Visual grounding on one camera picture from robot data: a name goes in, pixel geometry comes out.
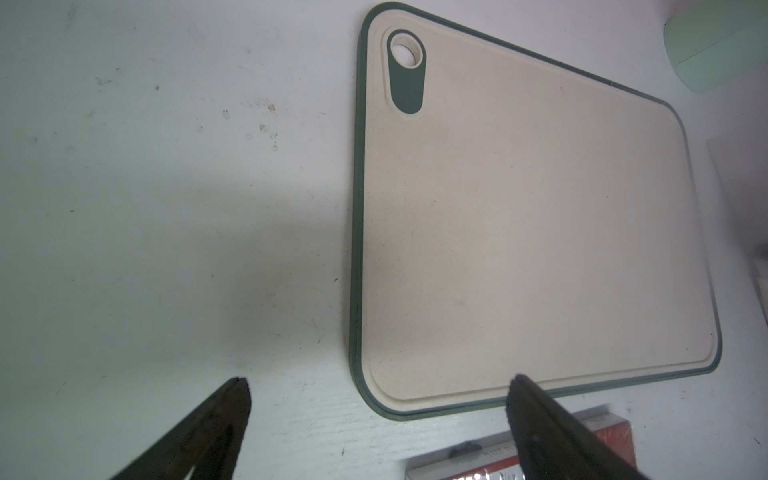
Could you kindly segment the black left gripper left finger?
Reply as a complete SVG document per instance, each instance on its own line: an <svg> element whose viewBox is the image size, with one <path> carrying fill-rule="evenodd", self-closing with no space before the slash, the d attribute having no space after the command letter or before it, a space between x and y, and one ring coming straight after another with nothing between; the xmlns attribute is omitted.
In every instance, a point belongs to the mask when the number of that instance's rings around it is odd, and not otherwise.
<svg viewBox="0 0 768 480"><path fill-rule="evenodd" d="M251 412L248 381L226 381L116 479L231 479Z"/></svg>

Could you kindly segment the beige green-rimmed cutting board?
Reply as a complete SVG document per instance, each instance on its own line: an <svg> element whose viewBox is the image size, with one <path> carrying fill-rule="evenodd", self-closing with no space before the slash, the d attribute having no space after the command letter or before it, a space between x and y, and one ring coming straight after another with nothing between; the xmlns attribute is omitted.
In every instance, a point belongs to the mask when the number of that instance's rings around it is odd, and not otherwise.
<svg viewBox="0 0 768 480"><path fill-rule="evenodd" d="M398 421L715 370L667 102L399 2L358 41L349 364Z"/></svg>

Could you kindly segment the mint green pencil cup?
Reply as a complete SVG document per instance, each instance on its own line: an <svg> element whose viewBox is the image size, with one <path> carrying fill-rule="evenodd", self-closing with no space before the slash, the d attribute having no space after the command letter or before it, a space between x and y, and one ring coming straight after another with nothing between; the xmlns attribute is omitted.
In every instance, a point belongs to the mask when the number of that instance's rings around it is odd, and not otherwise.
<svg viewBox="0 0 768 480"><path fill-rule="evenodd" d="M678 78L703 92L767 63L765 0L701 1L664 25Z"/></svg>

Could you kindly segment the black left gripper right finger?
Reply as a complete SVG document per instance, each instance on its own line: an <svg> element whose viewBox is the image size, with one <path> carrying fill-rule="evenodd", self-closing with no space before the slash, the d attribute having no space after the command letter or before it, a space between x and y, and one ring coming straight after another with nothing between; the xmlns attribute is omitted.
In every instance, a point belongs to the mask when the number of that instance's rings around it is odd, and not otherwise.
<svg viewBox="0 0 768 480"><path fill-rule="evenodd" d="M643 479L533 380L512 379L506 415L527 479Z"/></svg>

